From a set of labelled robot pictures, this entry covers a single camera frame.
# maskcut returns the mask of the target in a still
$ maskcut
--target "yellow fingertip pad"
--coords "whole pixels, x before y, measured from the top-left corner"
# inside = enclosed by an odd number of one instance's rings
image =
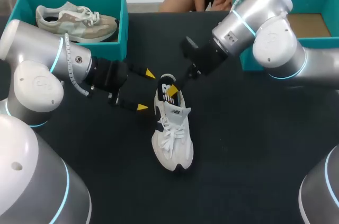
[[[144,109],[148,109],[148,107],[147,107],[147,106],[144,106],[144,105],[142,105],[142,104],[138,104],[137,111],[144,110]]]
[[[167,90],[167,94],[172,97],[174,94],[176,94],[177,92],[179,92],[179,90],[175,87],[175,85],[172,85],[168,90]]]
[[[148,77],[151,77],[151,78],[154,78],[155,79],[155,76],[152,74],[152,72],[150,72],[149,69],[146,70],[146,76]]]

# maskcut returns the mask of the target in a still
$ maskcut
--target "teal box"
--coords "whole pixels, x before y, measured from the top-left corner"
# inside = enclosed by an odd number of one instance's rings
[[[128,11],[126,0],[17,0],[10,20],[19,19],[29,24],[36,25],[35,9],[39,5],[48,8],[59,8],[66,2],[77,6],[86,6],[91,11],[97,11],[102,15],[113,16],[120,20],[117,42],[79,43],[88,48],[92,56],[109,60],[122,60],[127,54],[128,40]]]
[[[292,0],[291,14],[321,14],[331,34],[329,38],[298,38],[306,48],[339,48],[339,0]],[[252,46],[240,56],[243,71],[261,71]]]

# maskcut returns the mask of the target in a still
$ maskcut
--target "white sneaker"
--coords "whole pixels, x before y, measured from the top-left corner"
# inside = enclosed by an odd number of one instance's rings
[[[190,136],[188,114],[182,92],[172,97],[167,90],[175,81],[165,74],[158,83],[154,98],[157,127],[152,137],[152,146],[160,163],[170,171],[187,169],[193,161],[193,143]]]
[[[59,36],[68,33],[71,41],[87,43],[106,40],[119,26],[119,20],[112,16],[100,15],[87,7],[70,2],[60,8],[40,5],[35,12],[35,18],[39,28]]]

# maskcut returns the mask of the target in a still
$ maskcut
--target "white shoelace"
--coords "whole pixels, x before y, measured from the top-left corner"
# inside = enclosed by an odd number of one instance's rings
[[[164,135],[164,140],[161,142],[160,147],[162,149],[165,149],[166,151],[169,151],[171,157],[172,152],[174,148],[174,141],[176,139],[182,139],[185,137],[185,126],[182,125],[176,125],[171,123],[167,117],[161,117],[160,119],[161,124],[163,125],[164,129],[166,130]]]
[[[92,26],[93,24],[96,24],[99,22],[100,15],[99,12],[92,12],[89,8],[85,6],[79,6],[78,10],[82,10],[81,13],[81,18],[76,19],[76,21],[86,21],[89,20],[90,22],[88,23],[89,26]]]

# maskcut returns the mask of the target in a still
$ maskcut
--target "person's leg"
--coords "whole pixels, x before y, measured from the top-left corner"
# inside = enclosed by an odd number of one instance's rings
[[[159,7],[159,12],[189,12],[193,9],[193,0],[164,0]]]

